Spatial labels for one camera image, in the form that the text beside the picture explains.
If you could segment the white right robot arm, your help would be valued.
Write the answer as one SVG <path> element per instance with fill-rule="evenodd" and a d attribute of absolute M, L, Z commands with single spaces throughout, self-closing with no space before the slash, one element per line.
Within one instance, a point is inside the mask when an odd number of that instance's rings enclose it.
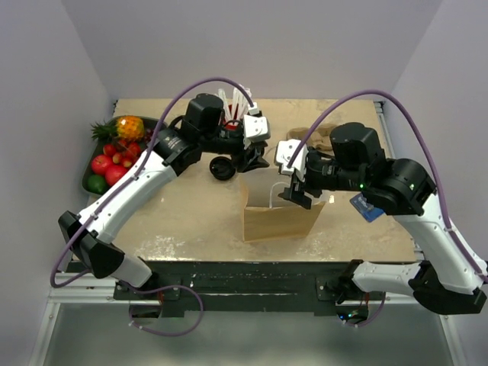
<path fill-rule="evenodd" d="M 392 216 L 413 238 L 424 260 L 408 265 L 385 265 L 353 260 L 326 288 L 337 302 L 362 294 L 383 292 L 413 297 L 440 315 L 480 313 L 487 296 L 487 263 L 466 241 L 457 245 L 454 230 L 443 221 L 440 188 L 418 162 L 389 159 L 376 130 L 352 122 L 334 128 L 329 136 L 333 157 L 300 147 L 299 140 L 277 145 L 274 163 L 291 184 L 279 196 L 305 209 L 324 191 L 354 191 L 367 203 Z"/>

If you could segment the brown paper takeout bag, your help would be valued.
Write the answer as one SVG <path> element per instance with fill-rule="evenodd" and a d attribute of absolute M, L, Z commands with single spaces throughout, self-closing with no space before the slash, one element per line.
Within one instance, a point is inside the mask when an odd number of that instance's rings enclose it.
<path fill-rule="evenodd" d="M 312 199 L 309 210 L 278 195 L 290 186 L 290 178 L 277 169 L 256 169 L 239 176 L 242 237 L 244 242 L 294 239 L 307 236 L 325 202 Z"/>

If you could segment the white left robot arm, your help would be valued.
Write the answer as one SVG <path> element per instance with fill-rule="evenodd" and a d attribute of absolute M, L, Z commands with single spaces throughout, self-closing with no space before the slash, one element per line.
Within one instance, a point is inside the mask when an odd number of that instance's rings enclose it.
<path fill-rule="evenodd" d="M 139 298 L 153 297 L 158 281 L 149 266 L 113 244 L 130 217 L 164 185 L 199 162 L 203 153 L 227 155 L 234 172 L 269 166 L 263 155 L 271 130 L 259 107 L 251 106 L 235 130 L 223 123 L 223 112 L 224 103 L 216 95 L 197 95 L 184 115 L 155 131 L 155 142 L 96 202 L 80 213 L 61 215 L 58 224 L 66 248 L 96 278 L 116 278 L 129 284 Z"/>

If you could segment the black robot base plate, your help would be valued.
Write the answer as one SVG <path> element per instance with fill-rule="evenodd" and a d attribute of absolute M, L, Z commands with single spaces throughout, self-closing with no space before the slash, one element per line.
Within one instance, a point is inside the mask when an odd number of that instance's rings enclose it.
<path fill-rule="evenodd" d="M 359 323 L 381 294 L 335 290 L 345 262 L 150 261 L 155 278 L 137 294 L 120 282 L 115 300 L 162 303 L 164 317 L 186 311 L 313 313 Z"/>

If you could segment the brown pulp cup carrier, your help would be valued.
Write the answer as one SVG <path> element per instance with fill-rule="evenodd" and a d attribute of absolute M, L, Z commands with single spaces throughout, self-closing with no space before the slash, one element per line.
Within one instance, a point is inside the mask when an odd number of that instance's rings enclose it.
<path fill-rule="evenodd" d="M 332 152 L 330 133 L 336 124 L 321 124 L 318 126 L 307 140 L 307 146 L 319 150 L 322 153 Z M 308 133 L 306 127 L 296 127 L 287 132 L 286 139 L 302 140 Z"/>

